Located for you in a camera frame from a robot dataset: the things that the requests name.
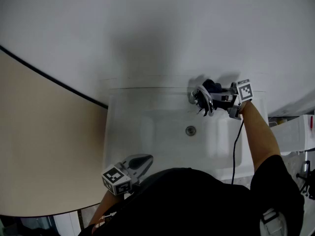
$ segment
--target faucet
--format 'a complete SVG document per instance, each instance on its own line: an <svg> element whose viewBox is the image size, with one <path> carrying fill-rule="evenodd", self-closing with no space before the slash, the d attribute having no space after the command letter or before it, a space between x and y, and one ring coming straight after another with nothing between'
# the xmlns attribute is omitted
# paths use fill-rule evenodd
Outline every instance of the faucet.
<svg viewBox="0 0 315 236"><path fill-rule="evenodd" d="M241 104L252 100L253 92L250 81L243 80L232 82L230 88L222 88L221 84L206 80L202 85L197 85L189 95L189 102L199 107L199 111L205 109L205 114L213 116L219 107L227 110L229 116L240 120Z"/></svg>

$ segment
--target wall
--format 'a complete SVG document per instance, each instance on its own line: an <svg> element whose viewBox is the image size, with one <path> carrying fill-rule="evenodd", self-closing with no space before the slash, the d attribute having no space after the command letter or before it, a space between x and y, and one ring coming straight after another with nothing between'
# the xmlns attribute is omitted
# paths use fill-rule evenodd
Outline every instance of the wall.
<svg viewBox="0 0 315 236"><path fill-rule="evenodd" d="M99 203L106 115L0 51L0 214Z"/></svg>
<svg viewBox="0 0 315 236"><path fill-rule="evenodd" d="M0 3L1 45L104 103L112 88L211 77L224 86L250 78L270 115L315 106L315 0Z"/></svg>

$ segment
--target person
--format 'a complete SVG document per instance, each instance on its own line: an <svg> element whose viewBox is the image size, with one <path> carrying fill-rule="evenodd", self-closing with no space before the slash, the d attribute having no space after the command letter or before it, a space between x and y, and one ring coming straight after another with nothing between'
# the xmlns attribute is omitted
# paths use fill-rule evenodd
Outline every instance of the person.
<svg viewBox="0 0 315 236"><path fill-rule="evenodd" d="M107 191L80 236L260 235L263 214L271 208L284 216L287 235L299 235L304 198L286 170L277 141L250 101L241 114L254 166L250 190L224 184L202 171L169 169L146 178L125 200Z"/></svg>

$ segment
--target beige surface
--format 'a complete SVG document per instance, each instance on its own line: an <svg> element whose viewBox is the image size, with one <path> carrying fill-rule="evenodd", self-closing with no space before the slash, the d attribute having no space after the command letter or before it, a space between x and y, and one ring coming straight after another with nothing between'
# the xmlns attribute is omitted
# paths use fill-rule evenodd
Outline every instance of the beige surface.
<svg viewBox="0 0 315 236"><path fill-rule="evenodd" d="M106 115L0 51L0 214L40 216L100 202Z"/></svg>

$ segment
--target sink basin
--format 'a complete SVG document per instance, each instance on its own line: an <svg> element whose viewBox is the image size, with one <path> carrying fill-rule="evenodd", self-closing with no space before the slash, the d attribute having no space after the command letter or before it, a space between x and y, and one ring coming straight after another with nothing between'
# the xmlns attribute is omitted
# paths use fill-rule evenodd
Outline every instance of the sink basin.
<svg viewBox="0 0 315 236"><path fill-rule="evenodd" d="M267 121L264 93L255 92L253 104ZM242 121L217 109L203 116L188 102L186 88L111 90L105 133L103 167L137 153L151 154L147 177L161 170L187 167L229 179L233 147ZM245 128L235 149L235 177L253 175Z"/></svg>

